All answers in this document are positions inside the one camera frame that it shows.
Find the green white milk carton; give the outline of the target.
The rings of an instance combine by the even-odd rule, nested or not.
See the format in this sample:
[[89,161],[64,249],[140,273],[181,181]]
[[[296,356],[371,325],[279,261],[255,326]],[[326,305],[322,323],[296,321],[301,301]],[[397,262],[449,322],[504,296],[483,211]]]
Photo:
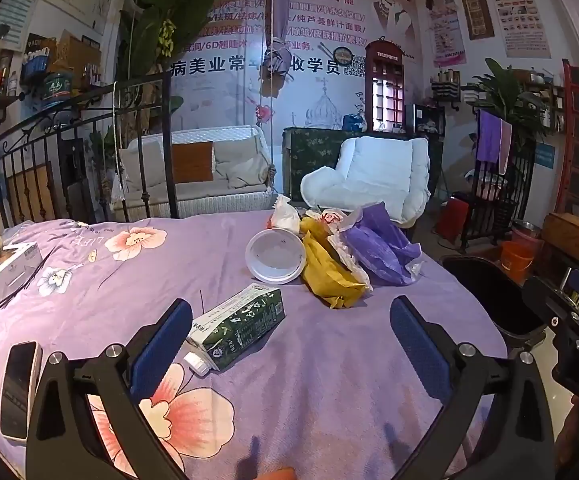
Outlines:
[[285,318],[279,287],[253,283],[212,310],[195,318],[186,342],[184,362],[205,377],[222,372]]

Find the purple plastic bag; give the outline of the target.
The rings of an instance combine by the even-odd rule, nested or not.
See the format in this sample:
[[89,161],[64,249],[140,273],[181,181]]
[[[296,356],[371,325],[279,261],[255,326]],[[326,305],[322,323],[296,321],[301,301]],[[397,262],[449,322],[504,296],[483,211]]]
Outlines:
[[341,238],[363,268],[378,281],[408,286],[417,281],[422,268],[422,248],[391,221],[384,203],[364,206]]

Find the yellow snack bag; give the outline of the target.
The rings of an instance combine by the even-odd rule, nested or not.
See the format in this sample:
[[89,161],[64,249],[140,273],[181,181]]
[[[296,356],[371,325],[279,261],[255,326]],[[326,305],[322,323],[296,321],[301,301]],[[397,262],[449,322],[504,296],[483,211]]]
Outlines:
[[301,278],[310,291],[331,309],[353,307],[369,290],[340,261],[334,247],[329,244],[324,224],[310,217],[299,223],[306,264]]

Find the white round plastic lid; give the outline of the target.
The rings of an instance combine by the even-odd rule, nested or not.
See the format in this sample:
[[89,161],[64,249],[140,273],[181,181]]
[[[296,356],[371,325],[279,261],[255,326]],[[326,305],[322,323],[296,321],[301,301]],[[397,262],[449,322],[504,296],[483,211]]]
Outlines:
[[265,229],[253,236],[245,249],[245,262],[254,278],[269,285],[288,284],[306,266],[306,249],[294,233]]

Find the black smartphone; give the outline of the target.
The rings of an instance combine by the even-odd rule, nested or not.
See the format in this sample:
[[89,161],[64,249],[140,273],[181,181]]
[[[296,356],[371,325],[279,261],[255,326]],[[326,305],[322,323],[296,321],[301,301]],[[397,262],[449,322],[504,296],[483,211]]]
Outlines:
[[37,341],[14,344],[3,376],[0,432],[5,439],[25,442],[34,404],[42,349]]

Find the pink plastic basin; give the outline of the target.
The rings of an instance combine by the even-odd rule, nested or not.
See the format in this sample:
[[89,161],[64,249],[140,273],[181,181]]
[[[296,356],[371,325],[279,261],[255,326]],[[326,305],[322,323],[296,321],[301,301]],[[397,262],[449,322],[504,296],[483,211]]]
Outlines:
[[512,240],[537,252],[542,246],[541,229],[531,222],[515,219],[512,221]]

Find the white box with window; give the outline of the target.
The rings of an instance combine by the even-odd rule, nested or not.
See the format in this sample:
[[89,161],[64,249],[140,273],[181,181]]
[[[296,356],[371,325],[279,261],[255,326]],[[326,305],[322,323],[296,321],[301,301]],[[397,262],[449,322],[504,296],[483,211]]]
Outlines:
[[0,301],[22,287],[42,263],[36,243],[5,246],[0,252]]

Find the red ladder shelf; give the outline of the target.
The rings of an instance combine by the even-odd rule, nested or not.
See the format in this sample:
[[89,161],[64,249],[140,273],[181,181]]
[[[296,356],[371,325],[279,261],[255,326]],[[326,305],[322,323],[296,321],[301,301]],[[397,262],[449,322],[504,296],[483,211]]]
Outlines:
[[563,59],[565,144],[555,209],[565,212],[579,202],[579,67]]

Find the purple floral bed sheet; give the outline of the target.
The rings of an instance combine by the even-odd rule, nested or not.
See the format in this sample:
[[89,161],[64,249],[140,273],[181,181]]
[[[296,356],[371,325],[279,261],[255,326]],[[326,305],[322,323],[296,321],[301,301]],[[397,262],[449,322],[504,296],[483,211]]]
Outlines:
[[460,344],[502,358],[425,260],[333,309],[246,265],[266,215],[25,222],[0,307],[0,454],[34,479],[393,479],[431,440]]

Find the pink towel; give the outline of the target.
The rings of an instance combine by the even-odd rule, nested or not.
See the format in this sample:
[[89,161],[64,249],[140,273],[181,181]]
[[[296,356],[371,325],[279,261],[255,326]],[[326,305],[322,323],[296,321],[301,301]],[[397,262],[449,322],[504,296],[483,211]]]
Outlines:
[[505,120],[501,120],[500,145],[498,168],[499,175],[504,176],[509,163],[510,152],[512,147],[512,126]]

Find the orange brown cushion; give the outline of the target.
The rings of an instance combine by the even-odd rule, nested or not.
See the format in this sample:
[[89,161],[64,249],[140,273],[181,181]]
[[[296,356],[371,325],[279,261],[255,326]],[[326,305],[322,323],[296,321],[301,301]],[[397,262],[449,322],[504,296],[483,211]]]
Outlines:
[[212,142],[172,145],[172,173],[176,183],[207,182],[212,174]]

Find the white wicker swing sofa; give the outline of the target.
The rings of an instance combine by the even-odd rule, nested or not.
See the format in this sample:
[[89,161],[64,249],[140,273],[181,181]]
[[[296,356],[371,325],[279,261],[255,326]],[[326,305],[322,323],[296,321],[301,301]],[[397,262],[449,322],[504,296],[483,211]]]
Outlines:
[[[118,151],[111,210],[119,222],[169,218],[165,148],[160,133]],[[276,170],[265,133],[255,125],[171,133],[171,168],[178,216],[266,210],[274,206]]]

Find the green patterned cabinet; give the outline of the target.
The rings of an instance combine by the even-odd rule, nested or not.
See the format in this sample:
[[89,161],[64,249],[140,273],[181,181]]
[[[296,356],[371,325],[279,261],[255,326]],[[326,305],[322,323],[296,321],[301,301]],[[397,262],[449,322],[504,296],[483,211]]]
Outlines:
[[289,127],[283,131],[283,191],[293,202],[301,202],[300,182],[306,174],[323,166],[334,168],[341,144],[362,132]]

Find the purple tied curtain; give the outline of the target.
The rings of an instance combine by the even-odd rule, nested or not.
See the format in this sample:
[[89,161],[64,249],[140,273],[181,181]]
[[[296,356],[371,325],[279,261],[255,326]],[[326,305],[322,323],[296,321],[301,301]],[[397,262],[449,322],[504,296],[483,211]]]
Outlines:
[[277,98],[291,68],[291,51],[286,41],[290,22],[290,0],[266,0],[266,50],[259,68],[260,93]]

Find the large banana plant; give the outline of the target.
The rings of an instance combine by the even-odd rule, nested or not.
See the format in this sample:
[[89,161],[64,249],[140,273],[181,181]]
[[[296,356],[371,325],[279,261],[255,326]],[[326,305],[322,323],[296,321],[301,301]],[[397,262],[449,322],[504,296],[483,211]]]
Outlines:
[[253,125],[266,0],[127,0],[115,77],[170,77],[176,130]]

